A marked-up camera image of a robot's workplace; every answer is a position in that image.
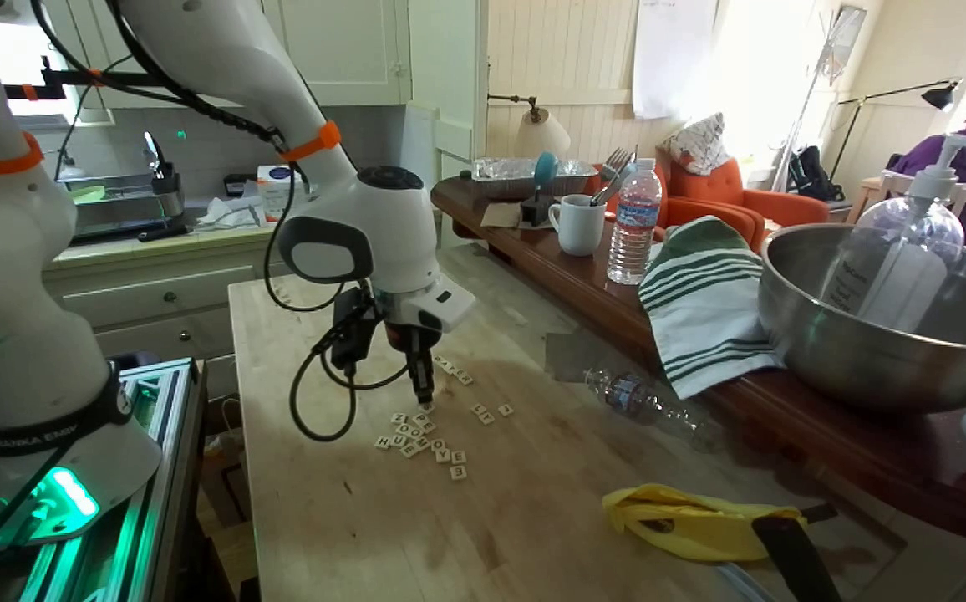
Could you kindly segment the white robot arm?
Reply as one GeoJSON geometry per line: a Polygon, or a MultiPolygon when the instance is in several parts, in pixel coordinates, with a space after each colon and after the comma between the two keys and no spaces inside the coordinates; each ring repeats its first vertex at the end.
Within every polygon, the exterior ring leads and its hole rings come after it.
{"type": "MultiPolygon", "coordinates": [[[[429,188],[406,166],[360,170],[254,0],[106,0],[134,60],[181,103],[269,140],[302,176],[279,256],[354,297],[332,329],[381,325],[418,394],[432,348],[472,307],[437,275],[429,188]]],[[[0,88],[0,547],[90,528],[161,466],[90,325],[43,288],[76,208],[43,170],[0,88]]]]}

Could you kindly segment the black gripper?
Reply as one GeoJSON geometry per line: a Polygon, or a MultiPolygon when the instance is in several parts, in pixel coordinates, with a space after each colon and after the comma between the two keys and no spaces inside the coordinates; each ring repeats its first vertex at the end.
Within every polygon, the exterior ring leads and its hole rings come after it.
{"type": "Polygon", "coordinates": [[[432,348],[441,340],[441,325],[436,317],[425,317],[422,325],[389,321],[386,330],[389,346],[409,357],[418,405],[429,405],[436,399],[432,348]]]}

